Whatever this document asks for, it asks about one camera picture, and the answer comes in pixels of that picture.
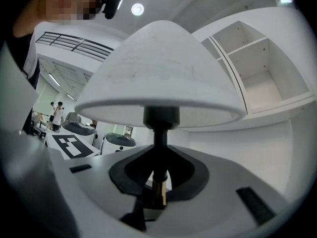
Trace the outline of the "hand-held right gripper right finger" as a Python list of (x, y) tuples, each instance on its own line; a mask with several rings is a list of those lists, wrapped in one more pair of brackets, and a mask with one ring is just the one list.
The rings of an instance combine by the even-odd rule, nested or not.
[(180, 146), (176, 149), (203, 162), (210, 178), (193, 199), (168, 203), (147, 227), (150, 237), (231, 238), (255, 229), (256, 221), (236, 192), (240, 188), (251, 188), (275, 214), (289, 205), (277, 190), (234, 161)]

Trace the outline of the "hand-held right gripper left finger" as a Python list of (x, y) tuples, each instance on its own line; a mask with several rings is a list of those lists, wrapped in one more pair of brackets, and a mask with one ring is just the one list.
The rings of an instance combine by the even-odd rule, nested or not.
[(66, 160), (49, 149), (59, 189), (75, 219), (80, 238), (151, 238), (120, 218), (133, 210), (135, 196), (121, 193), (109, 177), (111, 166), (145, 147)]

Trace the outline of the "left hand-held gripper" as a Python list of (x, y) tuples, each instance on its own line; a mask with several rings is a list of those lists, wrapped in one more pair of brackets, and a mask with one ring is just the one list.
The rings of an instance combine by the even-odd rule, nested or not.
[(101, 151), (75, 134), (50, 133), (45, 136), (48, 147), (57, 149), (65, 160), (87, 158), (101, 154)]

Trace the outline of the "white table lamp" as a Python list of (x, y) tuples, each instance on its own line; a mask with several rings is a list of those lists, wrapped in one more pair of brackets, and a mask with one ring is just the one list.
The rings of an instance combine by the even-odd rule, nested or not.
[(93, 120), (153, 131), (153, 145), (109, 170), (119, 191), (136, 197), (135, 210), (192, 199), (209, 181), (202, 161), (168, 144), (170, 130), (228, 124), (246, 116), (216, 59), (193, 35), (164, 20), (146, 25), (111, 53), (75, 110)]

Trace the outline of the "person's black shirt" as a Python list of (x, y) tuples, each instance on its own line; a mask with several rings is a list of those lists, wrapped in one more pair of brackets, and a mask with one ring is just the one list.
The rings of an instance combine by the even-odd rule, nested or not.
[(39, 74), (34, 31), (18, 36), (8, 27), (0, 50), (0, 128), (31, 134)]

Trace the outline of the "black balcony railing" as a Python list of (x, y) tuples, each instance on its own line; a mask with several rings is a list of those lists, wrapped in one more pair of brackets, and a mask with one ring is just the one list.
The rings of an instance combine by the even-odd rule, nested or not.
[(44, 32), (36, 42), (68, 50), (100, 62), (114, 51), (111, 47), (88, 39), (54, 32)]

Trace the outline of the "white shelf hutch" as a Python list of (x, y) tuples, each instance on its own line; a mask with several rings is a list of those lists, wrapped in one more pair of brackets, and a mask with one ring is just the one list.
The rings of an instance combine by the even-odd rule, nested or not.
[(246, 116), (198, 132), (247, 129), (286, 121), (317, 102), (317, 38), (295, 9), (237, 13), (194, 32), (229, 75)]

